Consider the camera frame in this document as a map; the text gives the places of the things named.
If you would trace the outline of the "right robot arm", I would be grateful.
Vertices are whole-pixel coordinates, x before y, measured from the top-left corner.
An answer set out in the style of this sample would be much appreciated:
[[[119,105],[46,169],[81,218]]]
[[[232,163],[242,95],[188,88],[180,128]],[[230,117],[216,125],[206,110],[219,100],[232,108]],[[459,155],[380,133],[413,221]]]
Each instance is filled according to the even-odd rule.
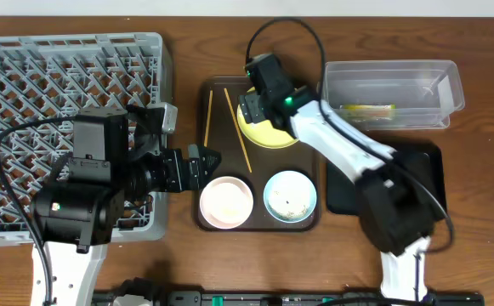
[[[239,97],[248,123],[270,124],[320,152],[351,182],[361,228],[380,251],[381,293],[390,303],[426,303],[424,264],[436,222],[447,221],[438,193],[440,166],[414,144],[403,150],[369,138],[307,87]]]

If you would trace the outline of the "light blue bowl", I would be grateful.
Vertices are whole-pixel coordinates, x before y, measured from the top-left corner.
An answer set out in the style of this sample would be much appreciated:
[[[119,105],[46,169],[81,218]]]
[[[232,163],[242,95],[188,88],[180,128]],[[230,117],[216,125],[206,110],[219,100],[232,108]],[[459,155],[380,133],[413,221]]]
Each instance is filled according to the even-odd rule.
[[[286,170],[273,175],[264,187],[264,205],[268,213],[285,224],[306,220],[317,205],[314,183],[305,174]]]

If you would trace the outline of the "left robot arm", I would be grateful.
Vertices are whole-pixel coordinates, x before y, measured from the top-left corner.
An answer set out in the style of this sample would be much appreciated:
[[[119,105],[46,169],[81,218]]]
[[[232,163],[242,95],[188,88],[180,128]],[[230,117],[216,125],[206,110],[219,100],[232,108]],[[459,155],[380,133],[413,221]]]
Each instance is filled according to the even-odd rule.
[[[171,106],[85,108],[73,120],[73,151],[31,201],[47,262],[33,265],[33,305],[88,305],[126,202],[153,192],[201,190],[222,157],[192,144],[188,156],[161,145]]]

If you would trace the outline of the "yellow green snack wrapper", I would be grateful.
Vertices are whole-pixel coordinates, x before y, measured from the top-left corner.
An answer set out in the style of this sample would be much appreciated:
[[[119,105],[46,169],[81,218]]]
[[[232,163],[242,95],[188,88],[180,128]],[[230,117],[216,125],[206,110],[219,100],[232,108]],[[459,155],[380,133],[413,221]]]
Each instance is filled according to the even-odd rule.
[[[340,113],[356,122],[391,120],[395,105],[341,105]]]

